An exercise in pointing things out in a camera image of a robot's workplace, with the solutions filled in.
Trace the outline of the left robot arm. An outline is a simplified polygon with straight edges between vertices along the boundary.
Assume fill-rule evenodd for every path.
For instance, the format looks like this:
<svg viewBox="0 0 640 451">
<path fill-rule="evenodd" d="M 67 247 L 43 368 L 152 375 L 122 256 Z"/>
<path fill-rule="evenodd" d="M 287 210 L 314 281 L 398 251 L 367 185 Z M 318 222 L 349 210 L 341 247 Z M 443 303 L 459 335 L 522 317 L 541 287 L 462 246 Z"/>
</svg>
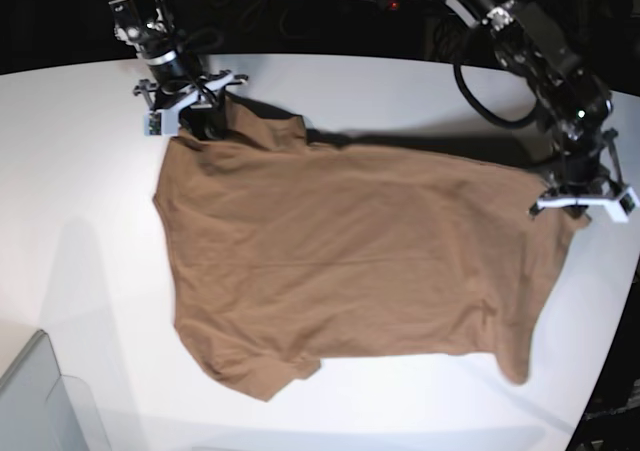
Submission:
<svg viewBox="0 0 640 451">
<path fill-rule="evenodd" d="M 497 127 L 535 125 L 551 138 L 552 153 L 538 166 L 547 188 L 530 216 L 563 209 L 579 218 L 598 207 L 615 223 L 629 222 L 639 197 L 623 178 L 617 131 L 603 126 L 613 112 L 611 90 L 570 47 L 562 28 L 534 0 L 444 1 L 467 26 L 453 60 L 454 79 L 467 103 Z M 500 66 L 523 78 L 535 98 L 532 110 L 518 120 L 490 111 L 464 80 L 465 54 L 481 34 L 491 38 Z"/>
</svg>

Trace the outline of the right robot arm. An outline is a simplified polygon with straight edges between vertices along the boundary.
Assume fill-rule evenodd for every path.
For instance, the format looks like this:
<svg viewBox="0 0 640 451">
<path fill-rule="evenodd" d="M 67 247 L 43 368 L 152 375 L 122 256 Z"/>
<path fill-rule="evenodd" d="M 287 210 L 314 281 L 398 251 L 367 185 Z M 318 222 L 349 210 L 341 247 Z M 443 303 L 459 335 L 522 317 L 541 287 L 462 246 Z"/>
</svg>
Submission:
<svg viewBox="0 0 640 451">
<path fill-rule="evenodd" d="M 173 137 L 184 129 L 202 140 L 225 139 L 227 88 L 245 84 L 248 76 L 213 72 L 205 63 L 205 53 L 223 43 L 221 31 L 180 29 L 170 0 L 107 1 L 116 39 L 132 47 L 151 73 L 133 88 L 147 105 L 144 134 Z"/>
</svg>

